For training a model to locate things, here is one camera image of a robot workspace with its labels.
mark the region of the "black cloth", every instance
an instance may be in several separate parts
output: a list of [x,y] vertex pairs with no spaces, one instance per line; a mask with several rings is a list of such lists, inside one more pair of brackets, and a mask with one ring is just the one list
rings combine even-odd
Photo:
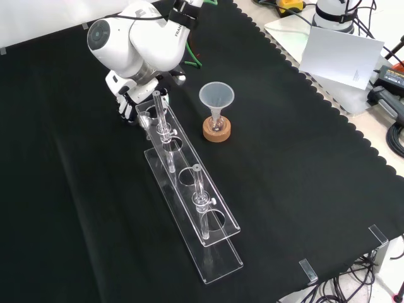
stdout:
[[[2,302],[274,302],[304,288],[299,261],[330,278],[404,233],[404,182],[251,19],[204,5],[172,108],[241,232],[243,269],[204,285],[107,70],[70,28],[0,57]],[[202,136],[199,89],[229,84],[232,135]]]

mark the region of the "acrylic clip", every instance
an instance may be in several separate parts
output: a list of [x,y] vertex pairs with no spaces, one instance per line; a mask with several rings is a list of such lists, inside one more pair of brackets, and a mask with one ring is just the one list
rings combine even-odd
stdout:
[[304,272],[306,273],[307,277],[309,278],[310,282],[307,284],[308,286],[315,284],[318,281],[318,276],[314,272],[313,268],[309,264],[307,259],[303,259],[299,262],[300,266],[303,268]]
[[380,246],[378,248],[385,246],[389,242],[389,240],[386,238],[386,236],[383,235],[383,233],[378,229],[376,224],[373,224],[372,226],[370,226],[369,230],[376,237],[376,239],[379,240]]

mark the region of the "white paper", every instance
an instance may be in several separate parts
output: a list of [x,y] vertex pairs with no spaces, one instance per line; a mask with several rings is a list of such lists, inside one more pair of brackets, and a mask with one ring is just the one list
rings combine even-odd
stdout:
[[312,27],[300,70],[364,90],[384,42]]

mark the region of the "clear acrylic stand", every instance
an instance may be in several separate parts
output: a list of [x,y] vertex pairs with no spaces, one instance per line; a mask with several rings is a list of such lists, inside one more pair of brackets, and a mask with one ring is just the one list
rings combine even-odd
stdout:
[[229,237],[240,227],[196,154],[191,142],[158,91],[136,106],[138,119],[154,148],[146,159],[204,283],[243,263]]

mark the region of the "test tube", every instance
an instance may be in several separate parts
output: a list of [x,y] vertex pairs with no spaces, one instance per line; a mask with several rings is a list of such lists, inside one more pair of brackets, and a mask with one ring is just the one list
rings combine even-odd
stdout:
[[175,165],[174,165],[174,156],[171,149],[171,143],[175,141],[170,141],[165,144],[165,156],[167,158],[167,164],[169,165],[170,173],[173,174],[175,172]]
[[167,142],[170,139],[170,130],[167,127],[164,116],[164,107],[160,92],[155,90],[153,93],[154,105],[156,107],[156,113],[158,118],[158,132],[160,133],[160,138],[162,142]]
[[208,215],[206,212],[208,210],[208,206],[206,205],[206,195],[203,188],[202,166],[200,166],[200,164],[195,164],[192,166],[192,170],[195,175],[195,202],[197,203],[196,207],[201,219],[202,238],[207,240],[209,239]]
[[194,171],[195,175],[196,199],[204,200],[203,197],[205,196],[205,190],[203,189],[202,167],[200,166],[200,164],[195,164],[192,166],[192,170]]

